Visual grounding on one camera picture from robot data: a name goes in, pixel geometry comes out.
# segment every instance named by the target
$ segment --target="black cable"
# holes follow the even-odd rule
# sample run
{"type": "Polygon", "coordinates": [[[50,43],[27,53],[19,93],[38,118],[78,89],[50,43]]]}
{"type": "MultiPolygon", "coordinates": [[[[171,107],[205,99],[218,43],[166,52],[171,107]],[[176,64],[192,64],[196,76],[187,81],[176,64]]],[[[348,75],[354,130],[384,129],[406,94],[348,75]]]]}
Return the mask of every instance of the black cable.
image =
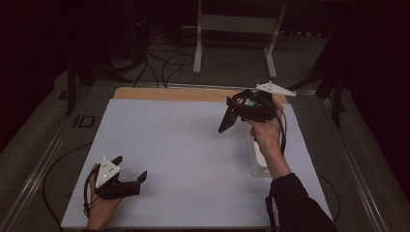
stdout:
{"type": "Polygon", "coordinates": [[[155,87],[160,88],[160,82],[159,82],[159,79],[158,79],[158,76],[157,76],[157,72],[155,71],[154,67],[150,64],[148,64],[148,68],[150,68],[151,72],[153,73],[153,79],[156,82],[155,87]]]}
{"type": "Polygon", "coordinates": [[[141,78],[141,76],[145,73],[145,70],[147,69],[147,66],[148,66],[147,55],[144,55],[144,62],[145,62],[144,68],[143,68],[142,71],[139,73],[139,75],[136,77],[136,80],[135,80],[135,82],[133,83],[132,87],[135,87],[136,82],[138,82],[138,80],[141,78]]]}
{"type": "Polygon", "coordinates": [[[93,142],[88,142],[88,143],[86,143],[86,144],[84,144],[84,145],[81,145],[81,146],[79,146],[79,147],[77,147],[77,148],[75,148],[75,149],[69,151],[68,153],[64,154],[64,155],[61,156],[59,159],[57,159],[53,164],[51,164],[51,166],[48,168],[47,172],[46,172],[45,175],[44,175],[43,186],[42,186],[43,201],[44,201],[45,206],[46,206],[47,209],[48,209],[48,212],[52,215],[54,221],[57,223],[57,226],[59,227],[59,229],[60,229],[61,232],[64,232],[64,229],[60,227],[60,224],[61,224],[60,219],[57,217],[57,215],[56,215],[56,214],[54,213],[54,211],[51,209],[51,206],[49,205],[48,200],[47,200],[47,197],[46,197],[46,195],[45,195],[45,186],[46,186],[46,182],[47,182],[48,175],[49,175],[49,173],[51,172],[52,168],[53,168],[59,161],[61,161],[63,158],[67,157],[68,155],[70,155],[70,154],[72,154],[72,153],[74,153],[74,152],[76,152],[76,151],[78,151],[78,150],[81,150],[82,148],[85,148],[85,147],[87,147],[87,146],[90,146],[92,143],[93,143],[93,142]]]}
{"type": "Polygon", "coordinates": [[[86,216],[86,217],[88,217],[89,216],[89,214],[90,214],[90,206],[91,206],[91,204],[93,204],[97,199],[99,199],[99,197],[97,197],[97,199],[95,199],[95,200],[93,200],[91,203],[88,203],[88,192],[87,192],[87,190],[88,190],[88,183],[90,182],[90,179],[91,179],[91,177],[94,175],[94,174],[96,174],[96,173],[98,173],[100,171],[100,164],[98,164],[95,168],[93,168],[92,170],[91,170],[91,172],[90,172],[90,174],[88,174],[88,176],[87,176],[87,179],[85,180],[85,184],[84,184],[84,204],[83,204],[83,206],[84,206],[84,215],[86,216]]]}
{"type": "Polygon", "coordinates": [[[336,197],[337,197],[337,214],[336,214],[336,216],[335,216],[335,218],[334,218],[334,222],[336,222],[336,221],[338,220],[338,217],[340,216],[340,197],[339,197],[339,195],[338,195],[338,192],[337,192],[335,186],[332,185],[332,183],[331,183],[328,179],[326,179],[325,177],[323,177],[322,175],[320,175],[320,174],[317,173],[317,172],[316,172],[316,174],[317,174],[318,177],[320,177],[320,178],[322,178],[323,180],[325,180],[325,181],[329,184],[329,186],[331,186],[331,188],[334,190],[334,192],[335,192],[335,194],[336,194],[336,197]]]}
{"type": "Polygon", "coordinates": [[[156,59],[158,59],[158,60],[160,60],[160,61],[163,61],[163,65],[162,65],[162,68],[161,68],[161,81],[162,81],[162,85],[163,85],[164,88],[168,88],[168,80],[169,80],[169,78],[170,78],[172,75],[174,75],[177,71],[179,71],[180,69],[182,69],[184,66],[187,66],[187,65],[190,65],[191,63],[193,63],[193,60],[194,60],[194,58],[193,58],[192,55],[187,54],[187,53],[183,53],[183,52],[179,52],[179,51],[176,51],[176,50],[152,50],[152,51],[177,52],[177,54],[174,54],[174,55],[168,57],[166,60],[164,60],[164,59],[162,59],[161,57],[158,57],[158,56],[156,56],[156,55],[150,53],[148,50],[146,51],[146,53],[147,53],[148,55],[150,55],[150,56],[152,56],[152,57],[154,57],[154,58],[156,58],[156,59]],[[177,63],[172,63],[172,62],[170,62],[170,60],[172,60],[172,59],[174,59],[175,57],[178,57],[178,56],[182,56],[182,57],[183,57],[183,59],[184,59],[184,62],[183,62],[183,63],[177,64],[177,63]],[[165,76],[164,76],[164,70],[165,70],[165,68],[166,68],[167,65],[176,66],[176,67],[178,67],[178,68],[177,68],[177,70],[174,71],[172,74],[170,74],[169,76],[165,77],[165,76]]]}
{"type": "Polygon", "coordinates": [[[163,82],[163,85],[164,85],[165,88],[168,88],[168,80],[169,80],[169,78],[170,78],[173,74],[175,74],[177,71],[179,71],[180,69],[182,69],[186,64],[190,64],[190,63],[186,63],[185,56],[186,56],[186,55],[185,55],[184,53],[175,54],[175,55],[169,57],[169,58],[166,60],[166,62],[163,64],[162,69],[161,69],[161,78],[162,78],[162,82],[163,82]],[[171,59],[173,59],[173,58],[175,58],[175,57],[178,57],[178,56],[181,56],[181,55],[182,55],[183,58],[184,58],[183,65],[179,66],[176,71],[174,71],[174,72],[173,72],[172,74],[170,74],[167,78],[165,78],[165,77],[163,76],[163,71],[165,70],[166,64],[168,64],[171,59]]]}

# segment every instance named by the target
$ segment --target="metal frame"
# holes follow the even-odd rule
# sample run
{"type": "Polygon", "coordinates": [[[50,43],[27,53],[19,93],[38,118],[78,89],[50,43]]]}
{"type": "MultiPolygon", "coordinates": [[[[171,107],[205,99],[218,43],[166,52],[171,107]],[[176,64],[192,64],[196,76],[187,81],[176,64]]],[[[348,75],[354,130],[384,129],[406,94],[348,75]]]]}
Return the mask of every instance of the metal frame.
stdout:
{"type": "Polygon", "coordinates": [[[202,13],[202,0],[198,0],[198,17],[196,27],[196,50],[193,61],[193,73],[201,73],[202,63],[202,31],[230,31],[230,32],[248,32],[272,35],[271,43],[265,47],[264,53],[266,65],[268,67],[269,77],[276,79],[278,77],[275,68],[272,52],[278,39],[280,26],[283,20],[286,5],[280,7],[278,18],[262,17],[240,17],[227,15],[213,15],[202,13]]]}

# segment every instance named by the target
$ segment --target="white tabletop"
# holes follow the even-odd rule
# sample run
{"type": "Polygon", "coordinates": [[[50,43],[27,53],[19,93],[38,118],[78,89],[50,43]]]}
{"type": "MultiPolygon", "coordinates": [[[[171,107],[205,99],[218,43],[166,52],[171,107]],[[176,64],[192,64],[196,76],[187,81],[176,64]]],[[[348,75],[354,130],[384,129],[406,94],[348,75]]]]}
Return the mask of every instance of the white tabletop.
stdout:
{"type": "MultiPolygon", "coordinates": [[[[218,133],[222,102],[111,100],[78,178],[62,226],[85,227],[83,186],[96,162],[123,156],[119,180],[148,177],[110,222],[128,228],[269,227],[265,197],[270,178],[255,178],[247,134],[238,122],[218,133]]],[[[286,159],[310,197],[330,215],[290,104],[286,159]]]]}

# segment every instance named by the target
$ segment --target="forearm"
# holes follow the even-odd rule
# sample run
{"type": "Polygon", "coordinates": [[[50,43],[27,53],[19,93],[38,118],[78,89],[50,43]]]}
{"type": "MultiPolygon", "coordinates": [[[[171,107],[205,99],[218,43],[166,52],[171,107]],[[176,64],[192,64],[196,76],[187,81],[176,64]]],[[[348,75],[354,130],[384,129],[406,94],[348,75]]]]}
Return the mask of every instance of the forearm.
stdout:
{"type": "Polygon", "coordinates": [[[279,146],[269,152],[265,152],[263,155],[274,180],[291,173],[279,146]]]}

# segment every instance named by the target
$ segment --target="hand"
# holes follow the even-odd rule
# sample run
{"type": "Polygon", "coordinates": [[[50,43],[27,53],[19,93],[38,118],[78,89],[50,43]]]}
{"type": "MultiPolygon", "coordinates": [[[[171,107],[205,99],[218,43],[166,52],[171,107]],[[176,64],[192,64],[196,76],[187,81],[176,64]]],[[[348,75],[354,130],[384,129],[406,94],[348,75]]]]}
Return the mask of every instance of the hand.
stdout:
{"type": "Polygon", "coordinates": [[[95,190],[96,180],[97,174],[94,174],[89,181],[91,189],[91,202],[93,203],[90,206],[87,229],[104,231],[123,198],[118,198],[115,200],[103,200],[102,198],[99,198],[96,195],[95,190]]]}
{"type": "MultiPolygon", "coordinates": [[[[277,103],[275,100],[274,103],[278,108],[277,115],[281,117],[283,105],[277,103]]],[[[252,126],[250,135],[256,139],[260,153],[265,157],[272,178],[275,180],[281,176],[290,174],[291,170],[280,150],[280,125],[278,119],[275,118],[268,123],[258,123],[248,119],[247,122],[252,126]]]]}
{"type": "MultiPolygon", "coordinates": [[[[277,103],[275,100],[274,103],[278,108],[277,115],[281,118],[283,105],[277,103]]],[[[249,133],[258,143],[262,155],[265,156],[265,158],[267,156],[277,155],[278,151],[280,151],[280,125],[278,119],[275,118],[268,123],[258,123],[248,119],[247,122],[252,125],[252,129],[249,133]]]]}

